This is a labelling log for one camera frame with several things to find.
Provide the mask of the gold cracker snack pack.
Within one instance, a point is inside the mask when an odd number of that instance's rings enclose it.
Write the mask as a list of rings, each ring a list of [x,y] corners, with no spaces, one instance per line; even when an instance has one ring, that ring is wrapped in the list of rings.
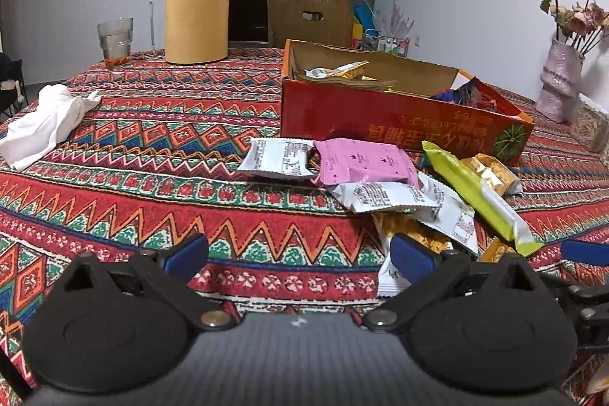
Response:
[[[373,214],[373,220],[386,255],[389,254],[391,239],[395,234],[406,235],[435,253],[453,249],[452,242],[447,236],[419,223],[413,215],[376,212]]]

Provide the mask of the white cracker snack pack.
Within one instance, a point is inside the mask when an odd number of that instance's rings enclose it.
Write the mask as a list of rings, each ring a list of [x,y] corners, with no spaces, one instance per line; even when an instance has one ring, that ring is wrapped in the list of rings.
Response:
[[[478,255],[478,239],[475,230],[475,210],[449,186],[432,176],[418,172],[421,192],[438,204],[435,208],[418,209],[416,220],[426,227],[442,233]]]

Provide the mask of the white printed snack pack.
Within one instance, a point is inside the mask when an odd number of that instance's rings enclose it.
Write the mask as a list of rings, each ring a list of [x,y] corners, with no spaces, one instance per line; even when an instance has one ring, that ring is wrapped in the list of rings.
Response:
[[[348,182],[326,189],[354,213],[435,209],[440,206],[420,189],[403,182]]]

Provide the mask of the green white snack pack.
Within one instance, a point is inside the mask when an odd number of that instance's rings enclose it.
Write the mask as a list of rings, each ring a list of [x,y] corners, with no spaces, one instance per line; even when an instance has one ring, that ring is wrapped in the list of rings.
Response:
[[[497,234],[506,241],[513,242],[521,256],[532,256],[544,246],[541,241],[535,239],[520,215],[454,154],[426,140],[421,142],[421,146],[435,172],[439,173]]]

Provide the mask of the gold foil snack pack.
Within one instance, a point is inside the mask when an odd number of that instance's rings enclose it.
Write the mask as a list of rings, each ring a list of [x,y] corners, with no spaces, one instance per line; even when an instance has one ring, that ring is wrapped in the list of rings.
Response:
[[[474,157],[462,159],[461,163],[502,197],[523,193],[520,179],[495,157],[477,153]]]

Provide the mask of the colourful patterned tablecloth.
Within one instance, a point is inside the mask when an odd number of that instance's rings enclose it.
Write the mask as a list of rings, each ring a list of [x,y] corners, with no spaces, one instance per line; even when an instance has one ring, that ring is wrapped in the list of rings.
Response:
[[[23,326],[70,260],[121,262],[137,248],[210,240],[196,290],[236,312],[360,315],[383,259],[371,220],[312,185],[238,175],[254,137],[280,130],[278,49],[174,66],[138,54],[68,82],[100,104],[67,141],[23,172],[1,170],[1,352],[26,371]]]

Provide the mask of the small pink snack pack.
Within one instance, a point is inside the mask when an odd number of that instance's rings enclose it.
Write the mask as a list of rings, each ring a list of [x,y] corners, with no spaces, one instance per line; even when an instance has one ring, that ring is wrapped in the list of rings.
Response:
[[[403,182],[419,188],[412,160],[394,144],[333,138],[314,145],[320,156],[317,182],[321,185]]]

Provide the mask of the clear container of seeds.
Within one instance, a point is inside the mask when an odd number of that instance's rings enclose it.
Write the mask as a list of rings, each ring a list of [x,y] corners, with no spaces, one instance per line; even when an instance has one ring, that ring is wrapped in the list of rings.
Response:
[[[574,111],[570,134],[588,151],[600,153],[608,140],[608,113],[587,105]]]

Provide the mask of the white silver snack pack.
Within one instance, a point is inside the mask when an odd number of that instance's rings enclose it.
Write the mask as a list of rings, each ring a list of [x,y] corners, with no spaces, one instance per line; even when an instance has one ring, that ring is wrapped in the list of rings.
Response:
[[[312,140],[297,138],[252,138],[238,172],[274,179],[310,179],[308,168]]]

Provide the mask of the pink textured vase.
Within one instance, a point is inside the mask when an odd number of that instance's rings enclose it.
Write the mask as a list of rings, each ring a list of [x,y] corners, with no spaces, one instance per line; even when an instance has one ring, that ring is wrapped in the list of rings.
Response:
[[[556,123],[569,120],[579,96],[583,62],[583,55],[571,45],[552,41],[540,74],[536,111]]]

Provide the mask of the red cardboard pumpkin box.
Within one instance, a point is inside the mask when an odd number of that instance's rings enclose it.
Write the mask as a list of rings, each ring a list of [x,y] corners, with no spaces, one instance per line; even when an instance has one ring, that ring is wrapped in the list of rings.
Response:
[[[324,83],[306,71],[361,63],[367,83]],[[486,153],[515,164],[535,122],[497,90],[464,70],[378,51],[351,51],[287,40],[282,67],[281,134],[352,138],[419,151],[424,141],[458,158]]]

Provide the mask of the white crumpled cloth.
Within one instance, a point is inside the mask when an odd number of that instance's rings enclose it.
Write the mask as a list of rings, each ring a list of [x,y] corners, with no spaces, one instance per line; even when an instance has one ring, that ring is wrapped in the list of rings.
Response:
[[[2,159],[11,169],[27,169],[64,142],[100,101],[99,90],[83,97],[72,95],[63,84],[45,86],[35,110],[8,125],[1,139]]]

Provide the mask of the glass cup with drink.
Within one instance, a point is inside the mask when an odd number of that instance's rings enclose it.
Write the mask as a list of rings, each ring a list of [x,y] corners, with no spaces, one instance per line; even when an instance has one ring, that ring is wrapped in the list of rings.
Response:
[[[131,59],[133,19],[115,19],[97,25],[97,34],[107,69],[128,64]]]

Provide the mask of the black folding chair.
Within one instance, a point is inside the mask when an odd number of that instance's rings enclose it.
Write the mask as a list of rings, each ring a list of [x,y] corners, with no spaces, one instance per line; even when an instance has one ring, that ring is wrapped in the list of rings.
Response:
[[[0,53],[0,83],[1,119],[6,121],[29,104],[23,78],[23,62]]]

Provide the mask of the brown wooden chair back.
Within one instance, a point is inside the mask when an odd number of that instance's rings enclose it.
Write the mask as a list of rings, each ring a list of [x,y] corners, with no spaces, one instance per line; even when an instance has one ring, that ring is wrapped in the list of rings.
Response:
[[[288,39],[349,47],[351,0],[266,0],[268,43],[283,47]]]

